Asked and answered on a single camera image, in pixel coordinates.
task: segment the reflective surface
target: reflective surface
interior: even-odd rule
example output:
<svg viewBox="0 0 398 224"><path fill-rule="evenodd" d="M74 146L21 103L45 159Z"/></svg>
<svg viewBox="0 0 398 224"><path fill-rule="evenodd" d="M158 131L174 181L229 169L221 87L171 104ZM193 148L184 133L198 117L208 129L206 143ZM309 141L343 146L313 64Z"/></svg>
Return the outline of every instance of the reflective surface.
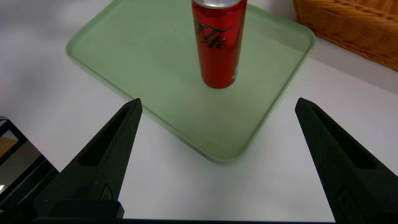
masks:
<svg viewBox="0 0 398 224"><path fill-rule="evenodd" d="M18 138L10 130L0 136L0 157L10 150L17 142Z"/></svg>
<svg viewBox="0 0 398 224"><path fill-rule="evenodd" d="M236 5L241 0L195 0L196 3L207 8L227 8Z"/></svg>
<svg viewBox="0 0 398 224"><path fill-rule="evenodd" d="M0 165L0 194L9 187L38 157L40 152L29 141Z"/></svg>
<svg viewBox="0 0 398 224"><path fill-rule="evenodd" d="M242 0L234 6L215 10L192 2L201 76L209 87L226 88L238 76L246 5L247 0Z"/></svg>

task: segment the printed logo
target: printed logo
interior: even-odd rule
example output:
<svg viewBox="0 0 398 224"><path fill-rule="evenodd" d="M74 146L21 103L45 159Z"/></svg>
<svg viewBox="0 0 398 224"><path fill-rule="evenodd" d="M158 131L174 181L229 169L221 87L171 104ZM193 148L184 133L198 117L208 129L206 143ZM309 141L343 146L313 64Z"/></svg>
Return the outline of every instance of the printed logo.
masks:
<svg viewBox="0 0 398 224"><path fill-rule="evenodd" d="M112 193L111 188L109 187L108 184L104 185L104 187L102 189L101 196L99 198L100 198L100 200L112 200L113 193Z"/></svg>
<svg viewBox="0 0 398 224"><path fill-rule="evenodd" d="M228 29L222 30L222 29L214 28L207 24L201 24L197 21L195 21L195 24L196 24L196 31L195 31L196 37L198 37L202 32L204 32L207 29L211 30L210 33L207 34L204 37L204 39L201 40L200 42L204 43L204 44L208 44L207 47L209 47L209 48L212 48L214 45L216 45L216 48L218 48L218 49L221 49L221 45L227 41L227 39L223 38L220 34L227 32L233 26L232 25Z"/></svg>

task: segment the green tray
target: green tray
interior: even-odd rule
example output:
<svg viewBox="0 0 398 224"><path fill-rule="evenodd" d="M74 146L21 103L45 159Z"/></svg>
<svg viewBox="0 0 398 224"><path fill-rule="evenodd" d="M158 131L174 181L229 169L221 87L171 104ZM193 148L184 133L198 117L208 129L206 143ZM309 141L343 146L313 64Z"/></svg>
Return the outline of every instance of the green tray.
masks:
<svg viewBox="0 0 398 224"><path fill-rule="evenodd" d="M67 44L79 65L217 161L244 152L315 43L307 27L248 5L238 78L200 76L189 0L114 0Z"/></svg>

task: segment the soda can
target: soda can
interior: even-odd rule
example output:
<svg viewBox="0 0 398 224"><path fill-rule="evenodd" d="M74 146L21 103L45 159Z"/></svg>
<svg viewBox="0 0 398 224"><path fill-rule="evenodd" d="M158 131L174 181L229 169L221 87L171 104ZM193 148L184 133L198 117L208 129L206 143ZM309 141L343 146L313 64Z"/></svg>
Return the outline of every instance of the soda can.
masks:
<svg viewBox="0 0 398 224"><path fill-rule="evenodd" d="M192 0L201 76L212 88L237 78L247 0Z"/></svg>

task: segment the tray rim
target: tray rim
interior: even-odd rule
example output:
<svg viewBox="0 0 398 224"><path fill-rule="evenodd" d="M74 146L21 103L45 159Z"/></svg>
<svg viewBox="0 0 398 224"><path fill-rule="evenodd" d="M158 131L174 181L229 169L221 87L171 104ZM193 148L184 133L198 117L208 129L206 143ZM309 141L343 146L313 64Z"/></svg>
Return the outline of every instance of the tray rim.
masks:
<svg viewBox="0 0 398 224"><path fill-rule="evenodd" d="M72 54L69 53L69 48L70 45L73 44L73 41L75 38L77 38L80 33L82 31L84 31L85 29L88 28L88 26L91 25L91 23L93 21L95 21L98 17L100 17L103 13L105 13L108 10L111 10L111 7L116 6L118 2L120 2L122 0L112 0L108 5L106 5L104 7L104 9L102 9L100 12L98 12L92 19L90 19L82 28L80 28L66 43L65 45L65 53L66 55L72 60L73 63L75 63L78 67L80 67L82 70L84 70L86 73L88 73L90 76L94 77L96 80L98 80L101 84L105 85L107 88L111 89L113 92L116 92L118 94L121 94L121 97L124 97L128 100L134 100L137 99L139 97L136 98L132 98L130 97L127 93L123 92L122 90L118 89L117 87L115 87L109 80L107 80L105 77L101 76L100 74L96 73L92 68L90 68L89 66L84 65L83 63L81 63L76 57L72 56ZM258 133L260 132L260 130L262 129L262 127L264 126L264 123L266 122L266 120L268 119L268 117L271 115L271 113L279 106L279 104L281 103L282 99L283 99L283 95L285 93L285 91L287 90L287 88L289 87L289 85L291 84L291 82L293 81L293 79L296 77L296 74L298 73L298 71L300 70L300 68L302 67L302 65L304 64L305 60L308 58L309 54L311 53L312 49L314 48L315 44L316 44L316 37L314 32L296 22L293 20L290 20L286 17L280 16L276 13L270 12L268 10L265 10L263 8L260 8L258 6L255 6L253 4L249 4L248 3L248 7L247 8L252 8L252 10L259 12L259 13L267 13L270 14L272 16L275 17L279 17L282 21L284 22L288 22L288 23L294 23L295 26L297 27L302 27L303 28L303 33L307 32L308 36L310 36L310 41L311 41L311 46L304 51L305 55L301 58L300 62L297 64L297 67L295 68L294 73L291 75L291 77L289 78L289 80L287 81L287 83L285 84L285 86L282 88L282 90L280 91L280 94L278 95L278 97L275 98L274 102L272 103L272 107L269 109L269 111L265 112L265 116L262 118L262 120L260 121L260 125L258 126L257 130L255 131L255 133L252 135L250 141L248 142L248 144L245 146L245 148L236 156L231 157L229 159L220 159L217 158L213 155L211 155L210 153L208 153L206 150L204 150L202 147L199 147L197 144L195 144L192 140L190 140L190 138L188 138L187 136L181 134L178 130L176 130L173 126L171 126L168 122L164 121L163 119L161 119L160 117L158 117L157 115L155 115L150 109L148 109L144 103L142 103L142 107L144 109L144 111L146 113L148 113L150 115L151 119L155 119L157 122L159 122L159 125L163 128L165 128L169 133L171 133L172 135L176 136L180 141L182 141L183 143L187 144L189 147L193 148L196 152L198 152L199 154L207 157L210 160L214 160L216 162L232 162L237 160L238 158L240 158L247 150L248 148L250 148L251 144L253 143L253 141L255 140L255 138L257 137Z"/></svg>

